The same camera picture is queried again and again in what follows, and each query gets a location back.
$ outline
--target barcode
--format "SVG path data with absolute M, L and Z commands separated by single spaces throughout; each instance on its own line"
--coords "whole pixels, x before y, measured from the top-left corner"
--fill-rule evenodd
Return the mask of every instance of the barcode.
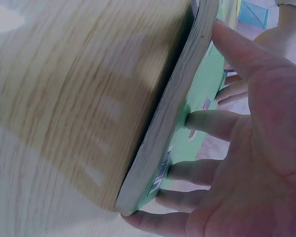
M 153 182 L 153 185 L 148 193 L 151 194 L 152 192 L 156 191 L 160 185 L 161 185 L 161 182 L 162 182 L 162 179 L 163 179 L 163 176 L 167 170 L 167 166 L 168 166 L 168 163 L 169 163 L 169 160 L 171 158 L 171 153 L 172 153 L 172 150 L 173 150 L 173 146 L 171 146 L 168 151 L 167 151 L 167 154 L 161 164 L 161 167 L 159 169 L 159 172 L 157 174 L 157 177 L 155 178 L 154 182 Z

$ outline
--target hand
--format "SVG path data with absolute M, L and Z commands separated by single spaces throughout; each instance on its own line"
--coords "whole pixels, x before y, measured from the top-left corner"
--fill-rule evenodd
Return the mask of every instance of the hand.
M 213 42 L 248 83 L 250 116 L 192 113 L 186 125 L 230 141 L 224 160 L 175 164 L 172 178 L 209 191 L 161 191 L 179 212 L 138 211 L 130 225 L 166 237 L 296 237 L 296 65 L 216 22 Z
M 239 75 L 226 77 L 225 86 L 217 93 L 215 98 L 219 105 L 225 105 L 248 97 L 247 82 L 246 80 L 242 80 Z

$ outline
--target blue object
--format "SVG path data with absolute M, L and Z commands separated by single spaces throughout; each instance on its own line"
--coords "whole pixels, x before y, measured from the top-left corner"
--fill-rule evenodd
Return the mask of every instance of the blue object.
M 242 1 L 240 6 L 239 21 L 265 30 L 268 21 L 268 14 L 268 9 Z

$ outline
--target book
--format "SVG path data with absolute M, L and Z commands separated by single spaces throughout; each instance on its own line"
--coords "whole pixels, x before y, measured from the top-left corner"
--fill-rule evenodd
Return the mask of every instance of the book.
M 219 0 L 200 1 L 183 51 L 117 197 L 115 208 L 122 215 L 131 215 L 154 199 L 160 188 L 171 185 L 166 174 L 172 164 L 196 157 L 205 134 L 185 128 L 185 120 L 193 111 L 217 106 L 214 98 L 224 80 L 224 58 L 211 42 L 216 18 L 222 18 Z

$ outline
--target wood grain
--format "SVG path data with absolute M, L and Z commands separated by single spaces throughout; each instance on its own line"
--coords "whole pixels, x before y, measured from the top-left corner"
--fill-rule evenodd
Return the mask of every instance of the wood grain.
M 0 236 L 147 236 L 99 206 L 114 205 L 188 0 L 0 4 L 24 19 L 0 32 Z

